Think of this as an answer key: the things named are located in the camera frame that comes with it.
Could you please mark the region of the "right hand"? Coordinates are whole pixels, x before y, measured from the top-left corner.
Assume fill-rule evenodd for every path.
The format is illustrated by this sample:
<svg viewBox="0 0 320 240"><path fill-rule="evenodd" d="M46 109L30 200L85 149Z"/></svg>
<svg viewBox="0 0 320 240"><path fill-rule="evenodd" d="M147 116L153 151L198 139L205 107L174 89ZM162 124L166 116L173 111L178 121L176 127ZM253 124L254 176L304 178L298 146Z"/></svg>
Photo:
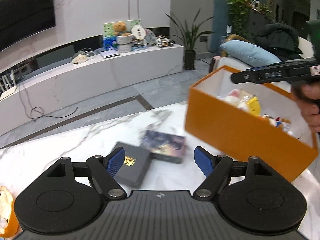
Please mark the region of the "right hand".
<svg viewBox="0 0 320 240"><path fill-rule="evenodd" d="M319 100L319 82L304 84L300 87L291 87L291 95L300 109L301 116L308 124L312 133L320 131L319 106L315 101Z"/></svg>

